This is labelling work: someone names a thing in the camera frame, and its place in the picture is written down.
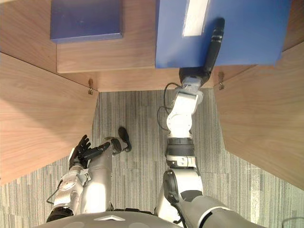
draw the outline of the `cable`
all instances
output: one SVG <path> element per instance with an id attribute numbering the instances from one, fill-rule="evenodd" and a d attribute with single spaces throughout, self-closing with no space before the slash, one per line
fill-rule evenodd
<path id="1" fill-rule="evenodd" d="M 52 198 L 52 197 L 56 194 L 56 192 L 58 192 L 59 186 L 60 186 L 61 183 L 62 183 L 62 180 L 59 182 L 59 184 L 58 184 L 58 186 L 57 186 L 57 189 L 52 193 L 52 195 L 50 195 L 50 197 L 48 197 L 47 203 L 54 205 L 54 203 L 51 202 L 51 201 L 49 201 L 49 199 Z"/>
<path id="2" fill-rule="evenodd" d="M 180 220 L 182 222 L 182 225 L 184 226 L 184 228 L 187 228 L 185 218 L 183 217 L 179 207 L 177 205 L 174 205 L 174 204 L 171 204 L 171 206 L 173 206 L 177 210 L 177 213 L 180 216 Z"/>
<path id="3" fill-rule="evenodd" d="M 169 115 L 169 112 L 168 112 L 168 107 L 166 106 L 166 91 L 167 91 L 167 89 L 168 89 L 168 87 L 170 86 L 170 85 L 175 85 L 175 86 L 177 86 L 178 88 L 181 88 L 181 86 L 179 85 L 179 84 L 177 84 L 177 83 L 175 83 L 175 82 L 170 82 L 170 83 L 168 83 L 167 85 L 166 85 L 166 87 L 165 87 L 165 89 L 164 89 L 164 92 L 163 92 L 163 106 L 164 106 L 164 108 L 165 108 L 165 110 L 166 110 L 166 113 Z"/>
<path id="4" fill-rule="evenodd" d="M 293 217 L 293 218 L 286 218 L 283 220 L 282 222 L 282 228 L 284 228 L 284 223 L 290 221 L 290 220 L 294 220 L 294 219 L 304 219 L 304 217 Z"/>
<path id="5" fill-rule="evenodd" d="M 161 125 L 161 122 L 160 122 L 160 110 L 161 108 L 165 108 L 164 106 L 160 106 L 157 110 L 157 124 L 159 125 L 160 128 L 162 128 L 163 130 L 165 131 L 168 131 L 169 129 L 168 128 L 164 128 L 162 125 Z"/>

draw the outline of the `striped carpet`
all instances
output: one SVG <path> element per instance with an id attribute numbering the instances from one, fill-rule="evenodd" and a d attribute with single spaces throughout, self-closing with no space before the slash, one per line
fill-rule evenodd
<path id="1" fill-rule="evenodd" d="M 227 152 L 222 140 L 212 89 L 193 117 L 193 140 L 204 193 L 215 197 L 246 219 L 271 228 L 304 227 L 304 191 Z M 100 93 L 92 128 L 93 145 L 118 136 L 119 126 L 130 134 L 133 150 L 113 158 L 112 202 L 115 208 L 152 211 L 162 175 L 167 132 L 157 125 L 163 91 Z M 168 101 L 174 92 L 168 92 Z M 166 115 L 162 110 L 161 123 Z M 67 172 L 67 158 L 0 187 L 0 227 L 27 228 L 45 222 L 51 206 L 46 198 Z"/>

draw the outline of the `black shoe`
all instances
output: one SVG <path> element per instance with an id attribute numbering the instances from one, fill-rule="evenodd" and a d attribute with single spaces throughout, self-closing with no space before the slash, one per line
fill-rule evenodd
<path id="1" fill-rule="evenodd" d="M 130 143 L 130 139 L 129 139 L 129 135 L 128 135 L 127 130 L 126 130 L 124 127 L 120 127 L 120 128 L 118 129 L 118 135 L 119 135 L 119 137 L 120 137 L 126 144 L 128 144 L 128 147 L 125 148 L 124 151 L 130 152 L 131 149 L 132 149 L 132 146 L 131 146 L 131 143 Z"/>

